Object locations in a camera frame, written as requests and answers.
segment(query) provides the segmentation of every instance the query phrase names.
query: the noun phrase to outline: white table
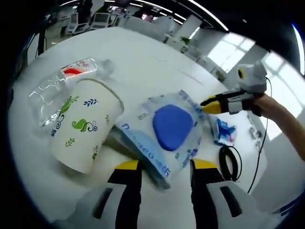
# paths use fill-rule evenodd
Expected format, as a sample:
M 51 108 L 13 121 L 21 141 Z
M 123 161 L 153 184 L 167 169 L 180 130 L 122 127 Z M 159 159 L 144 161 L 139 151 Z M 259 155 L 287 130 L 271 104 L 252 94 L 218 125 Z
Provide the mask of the white table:
M 25 188 L 50 221 L 69 216 L 84 193 L 97 184 L 107 182 L 114 167 L 128 160 L 103 146 L 92 174 L 82 175 L 65 169 L 51 155 L 48 137 L 33 131 L 37 122 L 33 120 L 28 105 L 29 92 L 46 75 L 87 57 L 115 62 L 113 78 L 118 82 L 118 90 L 124 94 L 124 114 L 148 97 L 180 89 L 198 103 L 210 95 L 226 91 L 210 73 L 183 54 L 161 42 L 118 27 L 87 32 L 47 50 L 23 71 L 13 86 L 9 134 L 17 170 Z M 235 147 L 243 160 L 243 172 L 237 185 L 247 191 L 258 156 L 255 142 L 248 133 L 250 123 L 246 112 L 223 114 L 222 119 L 237 125 Z M 219 146 L 212 142 L 208 124 L 203 128 L 197 158 L 218 164 Z M 254 187 L 265 169 L 266 158 L 262 153 Z M 195 228 L 189 165 L 174 180 L 172 188 L 165 192 L 157 191 L 143 173 L 140 208 L 138 228 Z

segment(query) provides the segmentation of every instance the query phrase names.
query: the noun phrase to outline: blue sponge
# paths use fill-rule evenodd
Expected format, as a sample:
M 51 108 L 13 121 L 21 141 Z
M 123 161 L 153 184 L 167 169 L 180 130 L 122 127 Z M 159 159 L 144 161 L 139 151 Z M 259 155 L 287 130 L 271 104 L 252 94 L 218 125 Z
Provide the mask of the blue sponge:
M 185 110 L 167 105 L 156 111 L 152 125 L 160 146 L 167 151 L 174 151 L 191 131 L 193 119 Z

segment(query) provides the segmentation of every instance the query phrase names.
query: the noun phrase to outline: human arm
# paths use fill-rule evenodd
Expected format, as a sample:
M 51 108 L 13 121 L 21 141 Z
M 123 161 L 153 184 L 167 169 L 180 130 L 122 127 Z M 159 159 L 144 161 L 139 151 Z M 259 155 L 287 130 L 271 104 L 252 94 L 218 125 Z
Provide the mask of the human arm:
M 261 108 L 264 117 L 278 125 L 301 159 L 305 161 L 305 129 L 300 122 L 285 107 L 266 94 L 255 100 L 254 104 Z

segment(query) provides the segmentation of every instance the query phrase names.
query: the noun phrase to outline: paper cup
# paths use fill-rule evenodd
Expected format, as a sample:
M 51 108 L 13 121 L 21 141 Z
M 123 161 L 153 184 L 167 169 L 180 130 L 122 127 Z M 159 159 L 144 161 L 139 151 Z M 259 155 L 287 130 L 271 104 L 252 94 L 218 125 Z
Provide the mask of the paper cup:
M 51 131 L 51 152 L 66 166 L 90 173 L 97 153 L 124 107 L 102 82 L 79 81 Z

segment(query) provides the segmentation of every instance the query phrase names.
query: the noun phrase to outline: ceiling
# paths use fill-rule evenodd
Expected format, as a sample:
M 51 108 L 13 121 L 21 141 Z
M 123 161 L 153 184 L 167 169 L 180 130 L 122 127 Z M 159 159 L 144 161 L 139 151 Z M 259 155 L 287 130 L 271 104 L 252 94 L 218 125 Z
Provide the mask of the ceiling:
M 185 18 L 191 14 L 203 20 L 202 28 L 210 28 L 226 32 L 224 28 L 205 11 L 189 0 L 146 0 L 173 11 Z M 302 12 L 297 12 L 298 6 L 292 1 L 278 3 L 249 3 L 223 0 L 195 0 L 201 6 L 216 16 L 230 32 L 238 33 L 256 41 L 256 44 L 273 50 L 289 61 L 296 69 L 300 69 L 300 56 L 292 23 L 299 30 L 304 40 L 305 27 L 301 23 Z M 132 0 L 132 3 L 143 3 Z

